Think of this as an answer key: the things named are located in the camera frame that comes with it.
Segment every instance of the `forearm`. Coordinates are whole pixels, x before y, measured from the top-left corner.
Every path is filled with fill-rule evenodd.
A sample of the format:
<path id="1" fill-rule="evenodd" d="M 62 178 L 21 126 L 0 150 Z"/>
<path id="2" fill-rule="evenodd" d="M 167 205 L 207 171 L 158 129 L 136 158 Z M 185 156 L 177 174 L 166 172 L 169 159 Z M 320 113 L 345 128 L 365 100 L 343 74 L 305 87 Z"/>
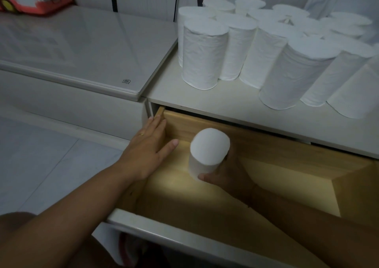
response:
<path id="1" fill-rule="evenodd" d="M 131 183 L 107 168 L 19 229 L 0 247 L 2 267 L 61 267 Z"/>
<path id="2" fill-rule="evenodd" d="M 330 267 L 379 266 L 379 234 L 256 187 L 247 203 Z"/>

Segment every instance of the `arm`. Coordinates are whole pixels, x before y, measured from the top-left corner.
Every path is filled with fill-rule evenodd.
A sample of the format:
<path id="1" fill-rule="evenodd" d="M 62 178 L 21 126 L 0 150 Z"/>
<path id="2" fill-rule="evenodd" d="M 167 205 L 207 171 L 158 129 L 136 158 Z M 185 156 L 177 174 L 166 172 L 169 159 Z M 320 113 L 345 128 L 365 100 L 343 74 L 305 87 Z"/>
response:
<path id="1" fill-rule="evenodd" d="M 379 232 L 313 209 L 256 185 L 233 148 L 212 174 L 199 179 L 220 186 L 306 247 L 330 267 L 379 267 Z"/>
<path id="2" fill-rule="evenodd" d="M 64 266 L 123 191 L 152 174 L 178 145 L 172 140 L 159 150 L 166 126 L 165 120 L 159 121 L 160 117 L 149 119 L 114 165 L 17 230 L 0 246 L 0 267 Z"/>

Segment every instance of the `knee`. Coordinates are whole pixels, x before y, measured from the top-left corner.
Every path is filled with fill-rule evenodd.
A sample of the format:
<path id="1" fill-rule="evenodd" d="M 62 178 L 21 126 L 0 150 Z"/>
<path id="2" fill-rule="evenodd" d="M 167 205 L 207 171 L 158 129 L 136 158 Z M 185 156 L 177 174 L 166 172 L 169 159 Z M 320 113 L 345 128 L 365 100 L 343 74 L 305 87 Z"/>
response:
<path id="1" fill-rule="evenodd" d="M 12 212 L 0 215 L 0 241 L 5 235 L 17 230 L 35 217 L 29 212 Z"/>

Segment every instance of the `toy wheel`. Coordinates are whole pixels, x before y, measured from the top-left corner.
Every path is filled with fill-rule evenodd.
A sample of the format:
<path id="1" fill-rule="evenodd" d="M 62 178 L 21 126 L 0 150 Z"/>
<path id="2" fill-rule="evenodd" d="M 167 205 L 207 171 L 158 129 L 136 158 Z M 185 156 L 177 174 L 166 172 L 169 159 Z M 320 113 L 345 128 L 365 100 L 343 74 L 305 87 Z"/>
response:
<path id="1" fill-rule="evenodd" d="M 13 14 L 19 13 L 19 11 L 17 11 L 16 7 L 9 0 L 0 0 L 0 6 L 6 12 L 12 12 Z"/>

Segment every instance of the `open drawer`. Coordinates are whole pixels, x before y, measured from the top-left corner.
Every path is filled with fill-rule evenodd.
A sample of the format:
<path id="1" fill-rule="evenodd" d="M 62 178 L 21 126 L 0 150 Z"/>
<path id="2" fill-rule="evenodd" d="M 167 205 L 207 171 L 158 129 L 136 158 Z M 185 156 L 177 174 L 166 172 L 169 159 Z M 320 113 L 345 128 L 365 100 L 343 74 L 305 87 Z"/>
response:
<path id="1" fill-rule="evenodd" d="M 190 142 L 202 129 L 225 132 L 260 186 L 325 212 L 379 227 L 375 161 L 164 110 L 177 149 L 131 186 L 110 215 L 118 229 L 224 265 L 326 267 L 269 221 L 220 188 L 187 173 Z"/>

